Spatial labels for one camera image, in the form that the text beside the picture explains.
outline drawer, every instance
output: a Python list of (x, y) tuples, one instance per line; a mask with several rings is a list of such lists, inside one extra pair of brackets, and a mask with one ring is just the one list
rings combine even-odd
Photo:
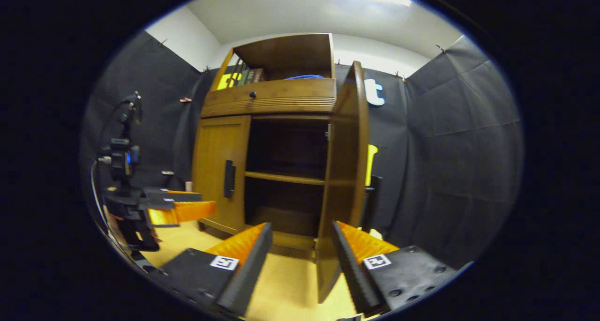
[(211, 91), (201, 118), (270, 112), (331, 112), (336, 103), (332, 78), (274, 80)]

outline white wall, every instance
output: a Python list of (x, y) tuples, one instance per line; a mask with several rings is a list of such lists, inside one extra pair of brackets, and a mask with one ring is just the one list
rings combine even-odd
[[(283, 37), (285, 35), (294, 35), (303, 33), (282, 33), (266, 35), (263, 37), (252, 37), (222, 45), (216, 50), (208, 64), (210, 67), (220, 67), (223, 59), (232, 47), (254, 41), (264, 40), (271, 37)], [(334, 60), (342, 65), (350, 65), (352, 61), (360, 61), (362, 67), (384, 71), (389, 74), (395, 74), (409, 77), (420, 67), (424, 66), (429, 59), (425, 56), (412, 52), (410, 50), (382, 43), (364, 37), (352, 37), (350, 35), (333, 34)], [(235, 58), (232, 58), (230, 65), (235, 64)]]
[(146, 31), (160, 42), (167, 39), (164, 45), (199, 71), (207, 65), (220, 67), (211, 65), (210, 59), (221, 44), (187, 6), (167, 14)]

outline blue object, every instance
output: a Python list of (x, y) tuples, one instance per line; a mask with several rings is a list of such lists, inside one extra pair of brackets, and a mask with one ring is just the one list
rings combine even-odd
[(300, 75), (294, 77), (284, 78), (284, 80), (301, 80), (303, 78), (324, 78), (321, 75)]

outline screw hole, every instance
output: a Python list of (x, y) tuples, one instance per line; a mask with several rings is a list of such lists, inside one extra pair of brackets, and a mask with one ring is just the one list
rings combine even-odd
[(401, 294), (402, 294), (402, 289), (394, 289), (393, 291), (390, 291), (391, 296), (399, 296)]

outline floor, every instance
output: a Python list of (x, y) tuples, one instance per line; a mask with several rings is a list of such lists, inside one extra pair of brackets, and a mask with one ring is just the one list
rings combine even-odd
[[(143, 252), (160, 267), (186, 248), (206, 250), (221, 239), (199, 231), (195, 221), (180, 227), (156, 229), (163, 240), (157, 252)], [(317, 271), (311, 261), (269, 253), (255, 286), (247, 321), (335, 321), (356, 315), (343, 274), (323, 304), (317, 302)]]

